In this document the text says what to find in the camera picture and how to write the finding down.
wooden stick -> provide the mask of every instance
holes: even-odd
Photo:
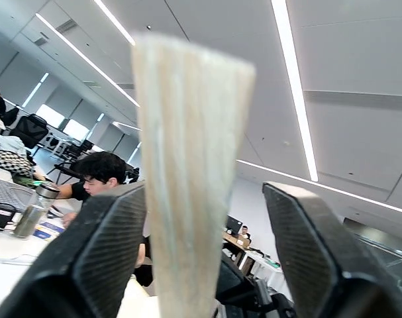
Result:
[[[161,317],[210,317],[255,69],[156,35],[132,65]]]

checkered cloth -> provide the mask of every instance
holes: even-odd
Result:
[[[31,177],[31,163],[11,151],[0,150],[0,168],[8,170],[13,176]]]

water bottle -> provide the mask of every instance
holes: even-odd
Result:
[[[20,239],[32,235],[40,219],[47,214],[59,192],[58,187],[50,182],[38,186],[13,234]]]

chair back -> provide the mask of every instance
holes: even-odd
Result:
[[[67,146],[62,156],[70,157],[71,159],[75,160],[78,158],[78,156],[80,156],[80,154],[81,148],[79,146],[76,146],[75,144],[71,144]]]
[[[81,151],[91,150],[92,147],[93,147],[93,143],[91,141],[88,141],[87,139],[84,140],[80,145]]]
[[[49,133],[46,125],[46,121],[35,114],[23,116],[9,135],[19,137],[24,145],[31,149]]]
[[[7,111],[2,117],[0,117],[3,121],[3,124],[5,126],[11,126],[17,120],[19,111],[20,110],[16,107]]]

window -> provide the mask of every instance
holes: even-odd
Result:
[[[87,129],[74,119],[70,119],[63,132],[74,139],[82,141],[84,138],[86,138],[89,129]]]
[[[36,112],[36,115],[42,117],[45,121],[48,122],[49,125],[55,128],[58,128],[65,118],[64,116],[59,114],[59,112],[53,110],[45,104],[40,106],[39,110]]]

